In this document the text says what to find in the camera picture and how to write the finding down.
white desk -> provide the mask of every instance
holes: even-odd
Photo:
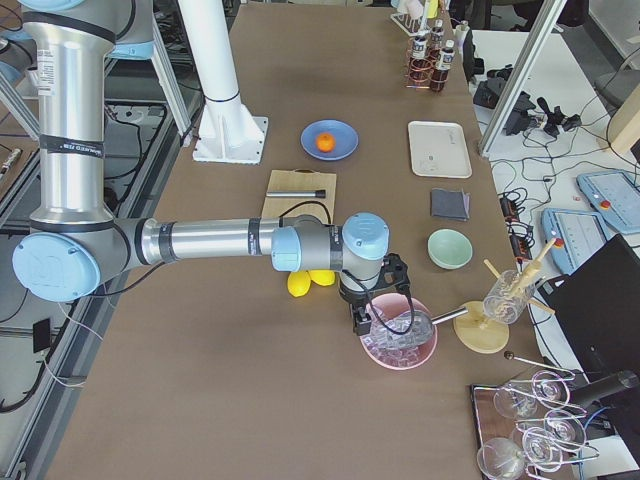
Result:
[[[476,56],[484,59],[486,71],[500,69],[507,64],[515,64],[526,36],[526,33],[516,32],[474,31],[473,38],[477,47]],[[605,136],[609,120],[607,111],[597,98],[587,105],[595,96],[594,89],[559,34],[552,34],[547,40],[542,55],[533,67],[525,84],[524,91],[531,95],[533,103],[536,103],[536,99],[542,96],[547,100],[549,108],[552,110],[556,105],[559,105],[562,112],[567,116],[571,116],[574,113],[580,114],[582,123],[585,126],[595,122],[586,128],[596,135]],[[493,111],[478,106],[475,109],[481,129],[483,129],[489,122]],[[542,144],[553,140],[541,129],[530,132],[529,138]],[[523,140],[525,139],[522,133],[507,136],[503,131],[494,143],[489,159],[493,164],[493,177],[497,192],[511,190],[515,187],[524,187],[529,192],[529,198],[545,201],[548,198],[546,188],[552,185],[551,199],[548,203],[538,206],[538,201],[528,201],[524,204],[525,211],[520,215],[524,222],[534,226],[536,244],[532,254],[536,254],[544,242],[542,228],[540,227],[540,215],[544,208],[592,210],[576,184],[575,179],[578,174],[602,170],[593,164],[628,171],[633,171],[633,167],[614,155],[611,150],[596,151],[603,149],[606,144],[584,130],[578,129],[577,133],[561,133],[557,141],[549,144],[548,147],[553,156],[568,152],[572,155],[554,159],[555,172],[563,171],[573,165],[575,165],[575,168],[559,174],[555,183],[545,183],[540,180],[545,175],[553,175],[555,173],[550,164],[533,160],[527,160],[524,163],[518,162],[518,160],[525,157],[545,156],[545,149],[536,146],[533,141],[527,141],[526,144],[533,145],[535,148],[527,147],[523,145]],[[631,153],[624,155],[624,157],[635,163]],[[579,164],[580,161],[584,160],[588,160],[593,164]],[[524,165],[524,177],[530,180],[526,180],[523,177],[522,165]],[[631,245],[640,244],[640,234],[628,235],[626,239]],[[552,278],[559,274],[560,271],[548,256],[544,262],[542,275]],[[532,315],[536,321],[547,317],[546,313],[536,308],[532,310]],[[549,355],[548,352],[551,350],[553,356],[562,366],[581,368],[555,318],[539,325],[539,329],[540,334],[548,345],[547,349],[538,338],[538,345],[543,354]],[[600,450],[601,456],[596,461],[585,463],[586,477],[638,468],[620,437],[614,436],[599,439],[593,441],[592,445]]]

black bag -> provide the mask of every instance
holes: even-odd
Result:
[[[527,19],[531,24],[536,19],[542,0],[518,3],[513,6],[519,17]],[[562,9],[558,23],[567,27],[578,27],[587,21],[589,16],[589,0],[567,0],[567,4]]]

white tray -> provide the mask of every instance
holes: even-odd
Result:
[[[471,162],[457,123],[410,122],[411,169],[421,177],[469,178]]]

computer screen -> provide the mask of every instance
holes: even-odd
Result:
[[[553,291],[540,291],[590,381],[620,370],[640,375],[640,259],[622,235]],[[602,402],[614,407],[607,416],[640,463],[640,388]]]

green bowl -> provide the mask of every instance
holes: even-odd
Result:
[[[466,265],[473,256],[469,239],[460,232],[449,229],[433,232],[427,242],[427,251],[433,263],[447,270]]]

